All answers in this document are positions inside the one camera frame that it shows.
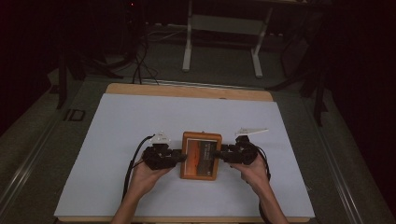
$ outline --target small white object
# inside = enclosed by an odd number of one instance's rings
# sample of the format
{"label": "small white object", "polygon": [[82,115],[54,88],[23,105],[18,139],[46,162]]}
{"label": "small white object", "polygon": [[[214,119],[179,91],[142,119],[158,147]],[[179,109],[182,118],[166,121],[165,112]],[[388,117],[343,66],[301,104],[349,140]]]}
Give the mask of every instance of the small white object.
{"label": "small white object", "polygon": [[151,144],[169,144],[171,142],[171,140],[168,138],[168,136],[166,136],[166,134],[163,133],[163,131],[156,133],[149,141]]}
{"label": "small white object", "polygon": [[235,135],[240,136],[240,135],[249,135],[249,134],[254,134],[254,133],[264,133],[268,132],[268,129],[247,129],[247,128],[241,128]]}

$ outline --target table leg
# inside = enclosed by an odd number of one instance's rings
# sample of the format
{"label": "table leg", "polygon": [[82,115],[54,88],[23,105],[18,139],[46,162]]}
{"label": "table leg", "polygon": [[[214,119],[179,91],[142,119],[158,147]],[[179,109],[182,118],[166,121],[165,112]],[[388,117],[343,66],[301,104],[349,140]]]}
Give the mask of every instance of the table leg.
{"label": "table leg", "polygon": [[184,51],[184,60],[183,60],[183,72],[190,71],[190,61],[191,61],[191,18],[192,16],[192,0],[189,1],[189,17],[187,18],[187,43],[186,49]]}
{"label": "table leg", "polygon": [[273,9],[270,7],[268,9],[265,21],[262,23],[262,28],[259,33],[259,40],[257,42],[256,48],[251,50],[251,59],[253,61],[254,73],[256,74],[257,78],[262,78],[262,67],[260,65],[259,52],[260,48],[262,47],[262,41],[264,40],[265,32],[267,30],[268,22],[270,21],[272,11]]}

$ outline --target black cable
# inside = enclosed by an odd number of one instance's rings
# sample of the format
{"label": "black cable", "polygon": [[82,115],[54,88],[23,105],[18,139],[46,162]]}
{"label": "black cable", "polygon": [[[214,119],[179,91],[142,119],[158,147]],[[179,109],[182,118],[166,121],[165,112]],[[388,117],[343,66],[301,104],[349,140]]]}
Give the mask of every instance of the black cable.
{"label": "black cable", "polygon": [[147,136],[145,139],[143,139],[143,141],[139,144],[139,146],[136,149],[136,152],[134,153],[134,157],[132,158],[131,162],[129,163],[129,167],[128,167],[128,171],[126,172],[126,176],[125,176],[125,181],[124,181],[124,188],[123,188],[123,193],[122,193],[122,199],[125,197],[126,192],[128,191],[128,187],[129,187],[129,179],[131,177],[131,172],[132,169],[134,169],[136,167],[136,165],[134,165],[134,161],[136,160],[137,154],[140,150],[140,148],[143,146],[143,144],[151,139],[154,135],[152,136]]}

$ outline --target floor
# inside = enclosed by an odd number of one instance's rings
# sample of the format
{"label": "floor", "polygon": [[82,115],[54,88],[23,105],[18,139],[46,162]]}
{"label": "floor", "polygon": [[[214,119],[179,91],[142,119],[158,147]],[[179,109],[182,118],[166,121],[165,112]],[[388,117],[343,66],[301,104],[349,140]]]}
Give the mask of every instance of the floor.
{"label": "floor", "polygon": [[[207,41],[200,36],[208,34],[197,33],[191,70],[182,72],[185,28],[152,29],[142,63],[144,84],[264,91],[265,87],[285,80],[285,72],[293,69],[292,65],[286,70],[282,67],[281,36],[265,38],[260,53],[264,77],[257,79],[248,44]],[[298,61],[299,54],[295,55],[291,58]],[[68,101],[62,109],[55,109],[57,94],[47,92],[0,138],[0,190],[7,191],[13,176],[21,173],[21,165],[30,162],[24,166],[30,169],[21,179],[23,188],[20,185],[7,202],[2,198],[0,223],[54,223],[53,212],[64,183],[106,86],[112,82],[131,82],[135,68],[136,64],[130,64],[114,71],[124,79],[103,77],[87,68],[84,81],[69,78]],[[57,72],[49,74],[53,83],[57,82]],[[308,223],[395,223],[332,101],[332,93],[325,91],[327,111],[322,112],[323,127],[319,127],[312,116],[313,98],[301,97],[298,92],[301,84],[272,94],[317,215]],[[65,119],[67,109],[84,110],[83,121]],[[36,160],[28,162],[28,155]]]}

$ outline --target orange box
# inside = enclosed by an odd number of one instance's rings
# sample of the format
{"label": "orange box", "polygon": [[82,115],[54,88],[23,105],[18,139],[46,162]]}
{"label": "orange box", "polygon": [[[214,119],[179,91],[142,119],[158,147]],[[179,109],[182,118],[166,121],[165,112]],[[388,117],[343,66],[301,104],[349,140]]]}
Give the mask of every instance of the orange box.
{"label": "orange box", "polygon": [[221,135],[218,133],[184,132],[182,153],[187,159],[181,163],[180,178],[215,180],[219,159],[213,151],[221,149]]}

